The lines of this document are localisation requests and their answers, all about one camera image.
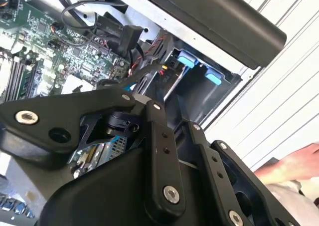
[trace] chip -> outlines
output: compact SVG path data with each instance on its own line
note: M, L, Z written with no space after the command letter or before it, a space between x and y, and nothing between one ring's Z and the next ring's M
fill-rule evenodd
M73 55L80 56L80 54L81 54L81 50L79 48L74 48L73 49Z
M41 31L41 32L45 32L46 31L46 25L42 24L42 23L39 23L38 30Z

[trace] black plastic panel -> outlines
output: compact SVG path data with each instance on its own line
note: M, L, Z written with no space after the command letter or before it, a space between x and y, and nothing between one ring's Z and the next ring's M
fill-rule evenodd
M252 69L266 67L287 39L243 0L150 1Z

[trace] capacitor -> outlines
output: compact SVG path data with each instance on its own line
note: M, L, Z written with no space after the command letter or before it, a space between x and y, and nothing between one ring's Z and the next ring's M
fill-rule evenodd
M97 59L99 59L101 56L102 56L101 53L97 53L97 54L95 55L95 59L97 60Z
M64 65L59 64L58 69L59 69L59 70L63 70L63 69L64 69Z

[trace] red wire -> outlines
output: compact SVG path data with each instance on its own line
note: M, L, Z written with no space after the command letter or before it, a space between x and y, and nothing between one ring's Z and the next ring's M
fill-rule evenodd
M147 53L149 53L155 46L157 46L158 43L159 43L161 40L164 40L164 39L165 39L165 36L166 36L166 34L165 34L163 37L157 39L157 40L155 41L155 43L154 43L147 51L144 52L144 55L146 55ZM140 60L141 58L142 58L141 56L139 56L139 57L137 58L137 60L136 60L136 61L134 62L134 64L131 66L131 70L133 70L133 69L137 66L137 64L139 63L139 60Z

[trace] green circuit board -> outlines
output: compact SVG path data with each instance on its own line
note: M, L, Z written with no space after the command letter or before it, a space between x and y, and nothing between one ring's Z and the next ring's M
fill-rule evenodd
M122 79L129 70L130 63L111 52L99 39L83 47L62 43L51 30L57 21L28 3L19 2L14 9L2 7L0 15L0 46L1 41L10 39L11 50L24 46L27 52L37 55L36 66L41 69L41 81L47 85L44 96L61 94L70 75L94 87L100 79ZM75 44L87 41L85 36L68 27L61 29L59 36ZM24 69L22 84L31 73L30 67Z

